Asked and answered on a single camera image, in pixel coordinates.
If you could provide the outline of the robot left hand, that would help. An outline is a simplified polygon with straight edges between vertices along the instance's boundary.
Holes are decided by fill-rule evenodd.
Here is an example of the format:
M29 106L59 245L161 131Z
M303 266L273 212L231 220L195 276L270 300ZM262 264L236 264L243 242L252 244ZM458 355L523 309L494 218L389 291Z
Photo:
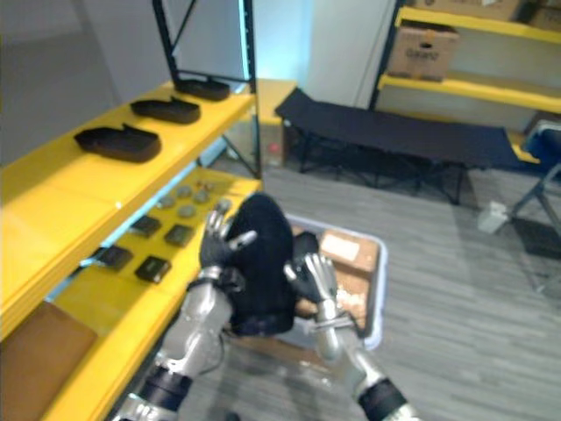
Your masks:
M226 220L225 214L219 210L208 215L199 252L202 268L229 266L238 252L258 237L254 230L250 230L230 238L231 225L232 219Z

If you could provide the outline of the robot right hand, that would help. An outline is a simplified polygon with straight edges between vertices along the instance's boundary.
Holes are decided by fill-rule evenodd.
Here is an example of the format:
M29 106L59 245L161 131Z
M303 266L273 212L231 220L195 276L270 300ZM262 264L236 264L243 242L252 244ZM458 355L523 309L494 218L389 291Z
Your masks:
M300 297L312 303L334 300L337 277L330 259L320 253L306 253L284 265L288 282Z

